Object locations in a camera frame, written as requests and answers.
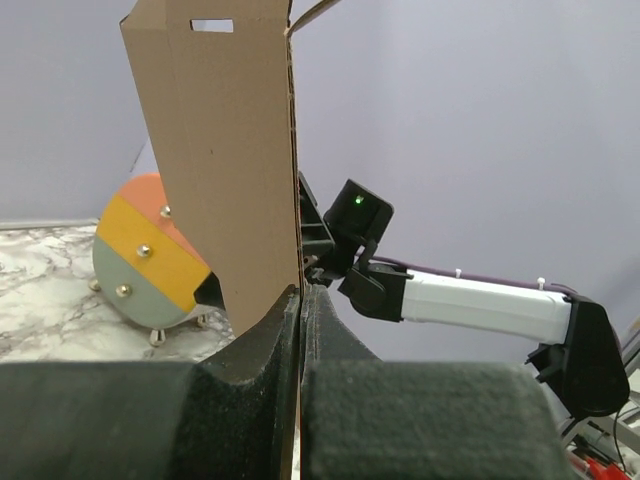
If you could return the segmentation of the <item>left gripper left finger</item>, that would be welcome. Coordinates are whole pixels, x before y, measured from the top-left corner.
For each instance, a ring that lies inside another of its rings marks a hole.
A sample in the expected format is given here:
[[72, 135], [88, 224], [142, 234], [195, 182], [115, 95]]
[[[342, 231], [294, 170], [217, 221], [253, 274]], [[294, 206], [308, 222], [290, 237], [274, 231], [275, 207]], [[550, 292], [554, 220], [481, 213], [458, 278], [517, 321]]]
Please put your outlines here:
[[5, 479], [287, 479], [300, 293], [197, 362], [1, 367]]

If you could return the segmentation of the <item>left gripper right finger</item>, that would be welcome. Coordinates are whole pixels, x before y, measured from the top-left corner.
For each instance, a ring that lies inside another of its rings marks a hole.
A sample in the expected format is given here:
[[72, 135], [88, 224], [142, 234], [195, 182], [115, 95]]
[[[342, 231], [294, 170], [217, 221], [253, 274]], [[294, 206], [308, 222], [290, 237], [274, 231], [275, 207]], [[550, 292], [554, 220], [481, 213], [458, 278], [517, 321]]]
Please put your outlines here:
[[523, 367], [385, 362], [327, 290], [301, 310], [305, 479], [569, 479], [547, 400]]

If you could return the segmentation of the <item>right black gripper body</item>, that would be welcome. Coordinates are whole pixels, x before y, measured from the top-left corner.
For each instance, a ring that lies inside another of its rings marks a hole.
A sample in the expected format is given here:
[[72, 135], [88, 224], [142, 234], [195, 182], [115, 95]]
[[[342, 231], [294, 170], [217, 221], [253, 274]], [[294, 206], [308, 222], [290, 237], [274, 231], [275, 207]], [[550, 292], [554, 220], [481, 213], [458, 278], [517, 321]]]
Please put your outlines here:
[[329, 287], [332, 280], [325, 277], [324, 269], [318, 266], [318, 262], [327, 253], [333, 251], [335, 242], [318, 210], [317, 200], [301, 171], [298, 172], [298, 179], [304, 276], [309, 284]]

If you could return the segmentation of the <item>brown cardboard box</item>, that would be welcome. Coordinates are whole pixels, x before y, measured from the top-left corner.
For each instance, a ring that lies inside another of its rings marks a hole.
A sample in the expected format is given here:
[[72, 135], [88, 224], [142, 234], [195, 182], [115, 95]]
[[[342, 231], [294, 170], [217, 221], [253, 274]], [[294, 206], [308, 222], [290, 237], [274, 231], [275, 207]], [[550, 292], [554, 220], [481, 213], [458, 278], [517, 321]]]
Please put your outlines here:
[[139, 1], [120, 29], [171, 219], [234, 340], [191, 367], [172, 479], [287, 479], [303, 248], [288, 1]]

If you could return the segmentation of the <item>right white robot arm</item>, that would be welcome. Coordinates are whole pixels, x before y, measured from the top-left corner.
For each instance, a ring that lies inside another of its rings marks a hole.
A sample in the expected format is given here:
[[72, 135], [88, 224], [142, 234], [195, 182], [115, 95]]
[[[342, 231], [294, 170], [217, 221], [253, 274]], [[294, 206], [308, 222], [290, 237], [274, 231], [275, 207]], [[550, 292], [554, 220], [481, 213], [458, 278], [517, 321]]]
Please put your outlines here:
[[629, 400], [621, 347], [601, 304], [543, 278], [515, 282], [379, 257], [394, 213], [389, 202], [349, 180], [321, 213], [305, 177], [298, 182], [309, 283], [338, 282], [339, 292], [364, 317], [456, 325], [535, 341], [528, 363], [576, 420], [614, 414]]

